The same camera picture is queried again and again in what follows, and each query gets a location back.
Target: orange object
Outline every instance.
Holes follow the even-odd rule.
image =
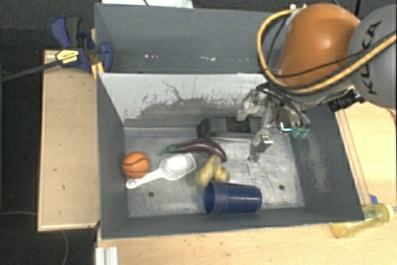
[[[356,16],[333,4],[314,4],[303,9],[288,28],[277,74],[297,74],[346,58],[350,38],[359,24]],[[282,78],[282,81],[288,86],[312,83],[345,62],[342,60],[309,73]]]
[[[144,153],[133,151],[124,158],[122,168],[126,177],[139,179],[149,172],[150,161]]]

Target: wooden table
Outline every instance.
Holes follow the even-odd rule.
[[[46,62],[54,52],[46,52]],[[38,230],[93,228],[99,221],[94,80],[71,68],[43,79],[42,157]],[[390,113],[369,103],[337,114],[362,203],[368,192],[396,203],[396,126]],[[127,264],[397,264],[397,218],[337,240],[328,225],[105,240]]]

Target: yellow bottle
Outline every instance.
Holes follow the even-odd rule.
[[[380,227],[395,216],[395,211],[388,204],[371,204],[363,207],[364,221],[331,224],[337,238],[352,238],[358,232],[371,227]]]

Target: blue clamp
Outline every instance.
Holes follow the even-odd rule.
[[[51,22],[52,36],[61,45],[62,51],[56,54],[56,59],[61,66],[79,68],[85,72],[91,72],[90,56],[95,55],[95,61],[101,61],[104,71],[109,72],[112,68],[113,53],[109,42],[100,43],[96,48],[94,41],[88,34],[79,32],[80,17],[57,17]]]

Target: wooden board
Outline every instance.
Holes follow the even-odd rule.
[[[55,52],[45,52],[45,62]],[[94,78],[74,68],[43,75],[38,230],[93,228],[99,220]]]

